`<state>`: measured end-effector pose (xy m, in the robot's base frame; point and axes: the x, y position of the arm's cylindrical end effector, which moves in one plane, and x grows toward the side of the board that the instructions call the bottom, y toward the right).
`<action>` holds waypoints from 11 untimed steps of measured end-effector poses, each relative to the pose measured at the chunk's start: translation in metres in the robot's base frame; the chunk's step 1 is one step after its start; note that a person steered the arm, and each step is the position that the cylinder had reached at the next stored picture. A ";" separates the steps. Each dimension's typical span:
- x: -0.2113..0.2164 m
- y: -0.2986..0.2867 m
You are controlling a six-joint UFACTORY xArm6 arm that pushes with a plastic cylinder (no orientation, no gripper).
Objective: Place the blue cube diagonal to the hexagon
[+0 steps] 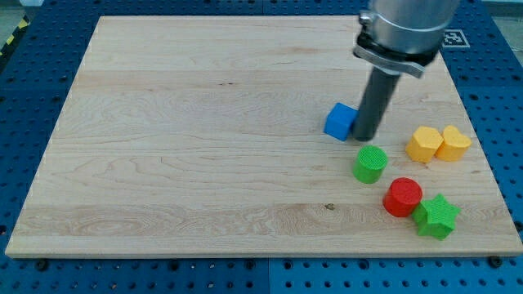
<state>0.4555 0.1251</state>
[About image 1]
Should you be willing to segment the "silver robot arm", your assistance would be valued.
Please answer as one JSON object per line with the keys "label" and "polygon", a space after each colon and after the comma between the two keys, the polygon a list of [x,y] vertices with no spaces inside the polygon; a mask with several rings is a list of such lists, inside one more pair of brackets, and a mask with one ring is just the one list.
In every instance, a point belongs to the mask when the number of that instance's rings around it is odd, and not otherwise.
{"label": "silver robot arm", "polygon": [[359,14],[353,54],[388,74],[420,78],[436,57],[459,0],[373,0]]}

